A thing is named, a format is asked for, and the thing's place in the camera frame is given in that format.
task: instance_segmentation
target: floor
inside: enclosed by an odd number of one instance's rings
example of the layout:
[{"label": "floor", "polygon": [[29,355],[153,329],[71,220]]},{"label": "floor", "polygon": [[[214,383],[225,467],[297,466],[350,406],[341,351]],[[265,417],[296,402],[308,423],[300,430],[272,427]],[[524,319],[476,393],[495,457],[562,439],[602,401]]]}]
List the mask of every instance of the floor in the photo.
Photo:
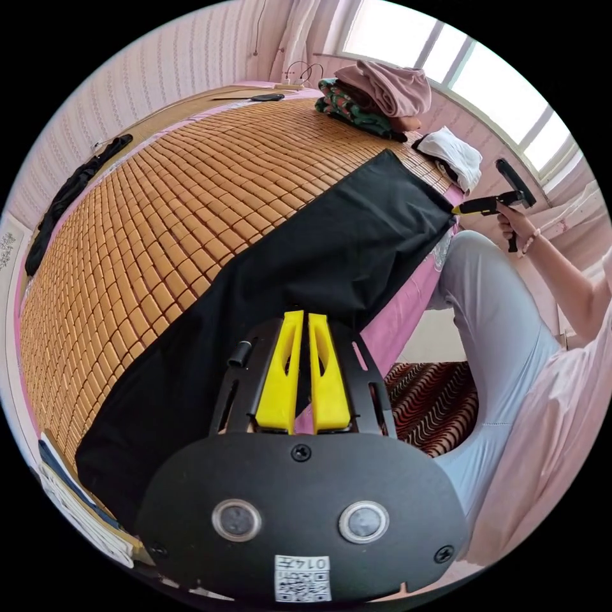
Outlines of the floor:
[{"label": "floor", "polygon": [[465,361],[465,351],[453,322],[453,310],[426,310],[402,351],[400,361]]}]

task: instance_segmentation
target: curtain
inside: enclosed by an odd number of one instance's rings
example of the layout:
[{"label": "curtain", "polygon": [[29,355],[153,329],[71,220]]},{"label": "curtain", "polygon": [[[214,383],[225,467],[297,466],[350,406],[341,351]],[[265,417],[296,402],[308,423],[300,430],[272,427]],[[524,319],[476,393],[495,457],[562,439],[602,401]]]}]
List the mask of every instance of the curtain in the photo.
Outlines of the curtain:
[{"label": "curtain", "polygon": [[287,28],[280,39],[281,44],[272,64],[271,81],[281,83],[294,62],[306,62],[295,66],[298,76],[306,70],[308,62],[306,41],[320,4],[321,0],[293,0]]},{"label": "curtain", "polygon": [[543,236],[579,270],[586,270],[612,245],[612,223],[596,181],[567,204],[530,215]]}]

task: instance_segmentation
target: striped wallpaper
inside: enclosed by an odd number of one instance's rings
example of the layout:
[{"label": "striped wallpaper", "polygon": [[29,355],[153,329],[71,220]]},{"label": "striped wallpaper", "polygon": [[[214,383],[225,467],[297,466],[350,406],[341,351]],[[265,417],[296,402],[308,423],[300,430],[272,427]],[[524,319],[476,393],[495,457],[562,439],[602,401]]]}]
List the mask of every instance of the striped wallpaper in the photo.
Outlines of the striped wallpaper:
[{"label": "striped wallpaper", "polygon": [[[66,100],[40,134],[13,185],[7,209],[33,229],[64,181],[93,155],[95,144],[194,94],[241,80],[280,78],[270,74],[272,64],[288,27],[291,7],[300,1],[305,0],[217,4],[148,33],[109,59]],[[351,63],[321,55],[332,18],[345,2],[321,0],[306,43],[310,60],[323,65],[325,76]],[[549,204],[514,154],[461,106],[435,92],[423,120],[424,131],[446,125],[483,154],[483,178],[474,196],[507,190],[494,166],[499,156],[508,158],[536,195],[536,210],[565,203],[571,197],[568,187],[575,194],[593,179],[586,162],[581,162],[553,190]],[[466,226],[487,235],[494,225],[491,218],[466,220]]]}]

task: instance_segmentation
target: black cloth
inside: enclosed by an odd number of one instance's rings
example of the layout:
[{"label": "black cloth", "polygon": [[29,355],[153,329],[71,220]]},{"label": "black cloth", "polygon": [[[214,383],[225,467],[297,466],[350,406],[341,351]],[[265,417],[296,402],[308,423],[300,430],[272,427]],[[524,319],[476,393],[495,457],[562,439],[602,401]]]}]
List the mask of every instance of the black cloth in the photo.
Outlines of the black cloth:
[{"label": "black cloth", "polygon": [[385,150],[234,257],[115,383],[77,449],[81,483],[131,531],[157,469],[207,436],[236,344],[293,309],[362,331],[452,226],[450,210]]},{"label": "black cloth", "polygon": [[94,155],[87,163],[79,166],[72,176],[62,185],[55,198],[51,202],[43,220],[38,226],[38,234],[30,247],[25,259],[25,272],[33,276],[40,267],[43,257],[49,246],[51,234],[57,222],[61,219],[66,209],[76,200],[78,195],[87,187],[89,181],[97,174],[98,170],[119,151],[131,143],[131,134],[125,134],[115,138],[100,155]]}]

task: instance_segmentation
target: qr code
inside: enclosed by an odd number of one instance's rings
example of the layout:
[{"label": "qr code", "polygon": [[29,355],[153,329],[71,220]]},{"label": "qr code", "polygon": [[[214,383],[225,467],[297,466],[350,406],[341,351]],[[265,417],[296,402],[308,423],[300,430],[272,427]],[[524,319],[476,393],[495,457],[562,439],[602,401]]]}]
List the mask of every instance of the qr code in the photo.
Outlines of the qr code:
[{"label": "qr code", "polygon": [[329,557],[275,559],[276,601],[313,603],[331,601]]}]

